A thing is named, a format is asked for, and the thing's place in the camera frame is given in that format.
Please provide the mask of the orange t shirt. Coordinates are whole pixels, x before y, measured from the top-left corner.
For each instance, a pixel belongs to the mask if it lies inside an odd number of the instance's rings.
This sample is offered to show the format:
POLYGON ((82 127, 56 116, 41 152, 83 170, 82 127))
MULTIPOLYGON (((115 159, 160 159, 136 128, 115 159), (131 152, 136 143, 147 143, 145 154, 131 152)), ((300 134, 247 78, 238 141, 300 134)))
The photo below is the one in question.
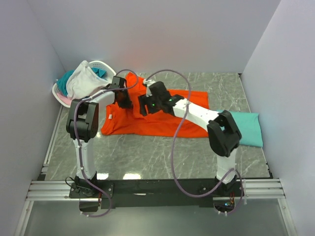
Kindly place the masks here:
MULTIPOLYGON (((145 94, 146 88, 143 83, 144 78, 139 77, 135 87, 128 90, 133 104, 132 109, 123 109, 118 104, 111 104, 106 107, 106 117, 102 128, 102 135, 136 134, 144 136, 173 137, 181 122, 181 118, 174 117, 159 111, 155 114, 142 116, 138 96, 145 94)), ((190 101, 209 109, 208 94, 203 91, 192 91, 190 101)), ((185 120, 179 133, 179 138, 206 138, 207 131, 185 120)))

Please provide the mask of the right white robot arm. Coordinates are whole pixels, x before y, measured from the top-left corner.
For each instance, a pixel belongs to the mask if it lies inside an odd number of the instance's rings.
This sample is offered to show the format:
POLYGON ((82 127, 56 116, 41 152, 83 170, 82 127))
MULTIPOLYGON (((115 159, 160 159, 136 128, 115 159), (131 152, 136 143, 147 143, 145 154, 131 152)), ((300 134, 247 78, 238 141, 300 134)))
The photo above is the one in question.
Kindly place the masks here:
POLYGON ((235 158, 242 138, 232 114, 212 111, 181 95, 171 95, 161 81, 145 79, 143 85, 146 93, 138 97, 141 115, 163 111, 181 118, 180 125, 188 120, 207 131, 210 147, 217 155, 216 191, 221 196, 229 195, 236 182, 235 158))

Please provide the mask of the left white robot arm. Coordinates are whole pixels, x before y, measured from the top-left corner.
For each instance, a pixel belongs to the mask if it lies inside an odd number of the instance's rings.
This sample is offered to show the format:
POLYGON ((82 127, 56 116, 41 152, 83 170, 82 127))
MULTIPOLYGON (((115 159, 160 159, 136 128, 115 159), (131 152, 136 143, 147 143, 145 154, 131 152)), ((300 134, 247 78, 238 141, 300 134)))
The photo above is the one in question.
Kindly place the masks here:
POLYGON ((72 192, 91 198, 99 194, 97 171, 94 163, 93 142, 98 132, 99 108, 118 104, 121 108, 132 108, 125 78, 115 76, 112 81, 96 93, 71 102, 66 131, 73 140, 77 171, 72 192))

